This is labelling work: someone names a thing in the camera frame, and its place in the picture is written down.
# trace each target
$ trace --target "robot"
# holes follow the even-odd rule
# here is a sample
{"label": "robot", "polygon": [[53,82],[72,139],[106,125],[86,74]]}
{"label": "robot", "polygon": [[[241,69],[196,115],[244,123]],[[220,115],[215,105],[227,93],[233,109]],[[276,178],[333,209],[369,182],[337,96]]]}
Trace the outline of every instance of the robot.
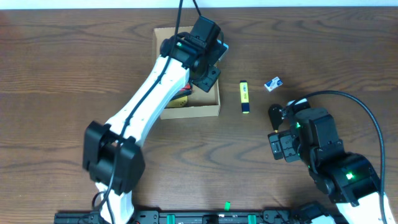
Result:
{"label": "robot", "polygon": [[[188,82],[204,91],[214,85],[220,75],[215,63],[228,51],[228,46],[217,39],[220,32],[216,23],[203,16],[190,33],[178,34],[176,29],[175,35],[162,43],[153,70],[131,100],[105,125],[93,121],[87,127],[83,168],[96,182],[97,196],[102,201],[90,213],[57,213],[54,223],[383,223],[384,219],[388,224],[395,223],[373,166],[364,156],[345,152],[333,117],[324,108],[311,108],[309,96],[290,102],[285,108],[269,108],[275,130],[268,135],[269,142],[275,159],[301,160],[308,165],[315,185],[336,204],[340,214],[330,214],[317,202],[295,210],[262,212],[134,209],[132,190],[145,169],[141,147],[147,134],[166,104]],[[290,129],[278,132],[283,120],[289,121]]]}

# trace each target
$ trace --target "blue and white eraser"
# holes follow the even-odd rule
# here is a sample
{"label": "blue and white eraser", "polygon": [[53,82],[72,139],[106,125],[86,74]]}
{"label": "blue and white eraser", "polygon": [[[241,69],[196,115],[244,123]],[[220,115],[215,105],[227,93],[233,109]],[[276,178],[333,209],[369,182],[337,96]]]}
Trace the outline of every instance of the blue and white eraser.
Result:
{"label": "blue and white eraser", "polygon": [[275,90],[283,84],[282,80],[279,77],[273,78],[271,81],[264,84],[268,91]]}

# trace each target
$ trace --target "open box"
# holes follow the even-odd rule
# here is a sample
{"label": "open box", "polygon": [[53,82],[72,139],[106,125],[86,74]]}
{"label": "open box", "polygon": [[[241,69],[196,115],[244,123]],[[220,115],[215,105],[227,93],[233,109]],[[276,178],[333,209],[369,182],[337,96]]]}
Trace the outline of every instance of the open box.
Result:
{"label": "open box", "polygon": [[[190,32],[192,27],[179,27],[178,32]],[[160,45],[164,39],[174,35],[175,28],[156,28],[154,29],[154,39],[152,43],[152,62],[155,64],[160,55]],[[195,85],[193,92],[188,96],[187,107],[165,108],[160,115],[161,119],[172,118],[196,118],[204,116],[218,116],[220,113],[220,93],[218,90],[218,80],[208,93],[199,89]]]}

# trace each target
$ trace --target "white wall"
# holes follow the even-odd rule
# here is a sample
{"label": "white wall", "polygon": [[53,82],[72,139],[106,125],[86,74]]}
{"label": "white wall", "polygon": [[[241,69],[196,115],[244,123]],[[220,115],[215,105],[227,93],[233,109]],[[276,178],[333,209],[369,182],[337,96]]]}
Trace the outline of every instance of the white wall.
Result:
{"label": "white wall", "polygon": [[[0,9],[169,8],[179,0],[0,0]],[[197,0],[199,7],[398,6],[398,0]],[[185,0],[184,7],[193,7]]]}

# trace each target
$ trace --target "table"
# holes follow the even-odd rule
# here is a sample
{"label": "table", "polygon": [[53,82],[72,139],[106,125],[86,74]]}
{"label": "table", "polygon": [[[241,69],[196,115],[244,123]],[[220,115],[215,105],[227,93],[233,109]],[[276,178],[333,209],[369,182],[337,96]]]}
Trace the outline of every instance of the table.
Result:
{"label": "table", "polygon": [[[85,128],[104,123],[152,69],[152,31],[173,27],[176,9],[34,10],[0,13],[0,216],[52,223],[59,210],[89,210],[96,192],[81,167]],[[362,99],[386,142],[388,193],[398,220],[398,8],[202,9],[230,50],[219,68],[218,117],[159,120],[143,147],[136,205],[163,210],[296,207],[318,200],[301,162],[275,161],[267,109],[317,90]],[[184,9],[181,26],[196,21]],[[269,93],[263,85],[280,77]],[[242,114],[239,81],[249,83]],[[379,143],[366,113],[339,96],[318,96],[347,151],[379,172]]]}

